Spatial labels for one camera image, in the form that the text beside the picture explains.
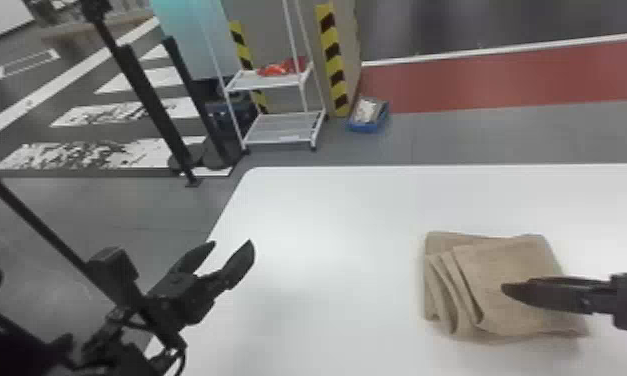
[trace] yellow and black striped pole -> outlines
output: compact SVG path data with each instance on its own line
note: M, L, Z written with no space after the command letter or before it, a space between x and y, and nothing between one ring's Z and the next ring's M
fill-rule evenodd
M231 30L231 36L236 43L236 51L238 58L241 60L241 66L245 70L253 70L255 67L252 65L252 55L248 49L247 43L245 43L245 36L243 34L243 27L238 21L229 22L229 29ZM266 95L261 90L253 90L250 93L252 101L259 107L259 111L263 114L269 113L269 107L266 103Z
M332 3L318 5L315 9L320 24L320 37L322 39L322 52L325 56L325 68L334 103L336 116L348 116L350 114L350 99L348 97L348 84L344 73L343 57L341 56L341 43L339 31L336 28L334 6Z

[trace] red stripe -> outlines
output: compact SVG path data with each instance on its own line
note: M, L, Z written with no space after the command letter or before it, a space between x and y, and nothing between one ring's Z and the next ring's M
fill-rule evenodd
M627 42L362 70L393 112L627 100Z

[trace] folded towel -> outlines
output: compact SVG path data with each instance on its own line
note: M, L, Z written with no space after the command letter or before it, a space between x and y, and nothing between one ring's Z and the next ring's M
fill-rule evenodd
M562 275L544 237L433 232L425 247L425 318L440 321L453 337L495 343L586 334L579 316L527 306L500 289L502 283Z

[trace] white shelf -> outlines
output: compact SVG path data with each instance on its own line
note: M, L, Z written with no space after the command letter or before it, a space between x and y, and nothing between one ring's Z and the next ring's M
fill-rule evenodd
M245 143L255 145L314 142L324 118L324 110L277 115L260 114L245 136Z
M306 70L300 75L288 74L285 76L263 77L257 71L240 70L227 84L227 92L246 91L255 89L272 89L288 86L303 86L313 70L313 63L309 62Z

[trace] white table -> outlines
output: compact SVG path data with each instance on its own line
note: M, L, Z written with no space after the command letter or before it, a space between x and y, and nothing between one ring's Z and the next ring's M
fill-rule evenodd
M421 318L429 231L544 234L569 274L627 272L627 165L261 168L243 178L200 272L246 239L252 271L183 334L185 375L627 375L627 332L502 346ZM157 344L148 348L150 355Z

